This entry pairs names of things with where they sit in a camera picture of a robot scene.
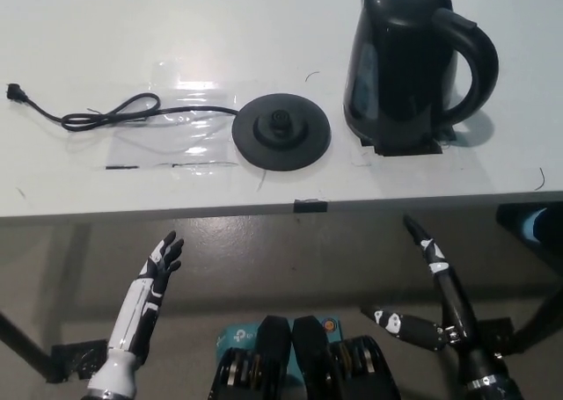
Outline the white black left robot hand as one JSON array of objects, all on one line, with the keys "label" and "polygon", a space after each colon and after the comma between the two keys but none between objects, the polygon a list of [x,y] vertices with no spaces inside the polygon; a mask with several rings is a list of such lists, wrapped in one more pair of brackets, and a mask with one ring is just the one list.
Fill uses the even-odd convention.
[{"label": "white black left robot hand", "polygon": [[171,231],[154,248],[142,270],[130,284],[115,321],[108,351],[124,352],[142,366],[149,354],[150,338],[155,329],[169,279],[181,266],[179,256],[184,240]]}]

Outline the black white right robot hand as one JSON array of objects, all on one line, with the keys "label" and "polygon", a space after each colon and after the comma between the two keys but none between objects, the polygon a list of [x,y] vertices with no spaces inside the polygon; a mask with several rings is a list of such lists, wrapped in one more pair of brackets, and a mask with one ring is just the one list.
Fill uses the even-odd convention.
[{"label": "black white right robot hand", "polygon": [[437,324],[375,305],[362,306],[360,311],[392,337],[409,345],[430,352],[451,347],[457,355],[458,375],[463,385],[492,385],[506,379],[507,366],[495,356],[481,336],[478,319],[454,266],[436,240],[411,216],[406,215],[403,223],[414,244],[419,247],[441,296],[442,321]]}]

